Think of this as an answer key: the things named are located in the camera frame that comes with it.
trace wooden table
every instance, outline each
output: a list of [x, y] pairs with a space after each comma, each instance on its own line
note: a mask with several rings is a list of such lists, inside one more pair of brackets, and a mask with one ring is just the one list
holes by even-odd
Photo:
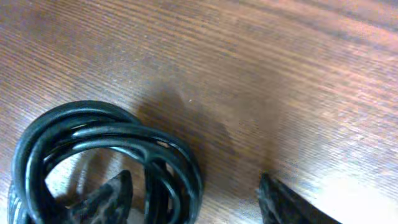
[[[102, 100], [188, 142], [206, 175], [197, 223], [261, 223], [259, 174], [343, 223], [398, 223], [395, 0], [1, 0], [0, 223], [23, 130]], [[75, 201], [123, 167], [98, 149], [47, 183]]]

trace cable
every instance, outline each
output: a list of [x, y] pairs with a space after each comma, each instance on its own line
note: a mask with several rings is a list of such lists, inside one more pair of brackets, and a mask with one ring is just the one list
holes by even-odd
[[[76, 101], [46, 112], [22, 134], [12, 162], [8, 222], [52, 223], [65, 213], [67, 208], [57, 204], [49, 192], [46, 176], [64, 159], [99, 147], [124, 153], [144, 166], [145, 223], [190, 224], [196, 220], [203, 180], [198, 162], [184, 142], [143, 126], [135, 116], [112, 104]], [[61, 223], [73, 221], [63, 217]]]

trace tabletop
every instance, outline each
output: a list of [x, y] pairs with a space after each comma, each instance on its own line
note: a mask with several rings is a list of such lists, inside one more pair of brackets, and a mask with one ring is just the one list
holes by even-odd
[[[36, 117], [118, 105], [186, 141], [205, 175], [197, 223], [261, 223], [267, 171], [342, 223], [398, 221], [395, 0], [1, 0], [0, 219]], [[47, 178], [74, 202], [142, 168], [98, 149]]]

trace brown wood surface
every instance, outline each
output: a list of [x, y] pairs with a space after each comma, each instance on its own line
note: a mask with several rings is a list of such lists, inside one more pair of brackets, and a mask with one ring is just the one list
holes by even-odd
[[[191, 145], [198, 223], [260, 223], [264, 170], [343, 223], [398, 223], [397, 72], [395, 0], [0, 0], [0, 223], [19, 136], [76, 100]], [[75, 201], [122, 167], [142, 211], [142, 169], [105, 149], [47, 182]]]

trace black cable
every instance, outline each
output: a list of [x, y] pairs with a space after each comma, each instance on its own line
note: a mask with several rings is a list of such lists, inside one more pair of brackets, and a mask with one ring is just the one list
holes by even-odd
[[[22, 134], [12, 163], [8, 222], [52, 223], [65, 213], [67, 209], [55, 203], [45, 177], [64, 159], [99, 147], [122, 152], [144, 166], [146, 223], [196, 220], [203, 181], [190, 148], [169, 134], [143, 126], [117, 106], [77, 101], [46, 112]], [[72, 223], [67, 217], [62, 222]]]

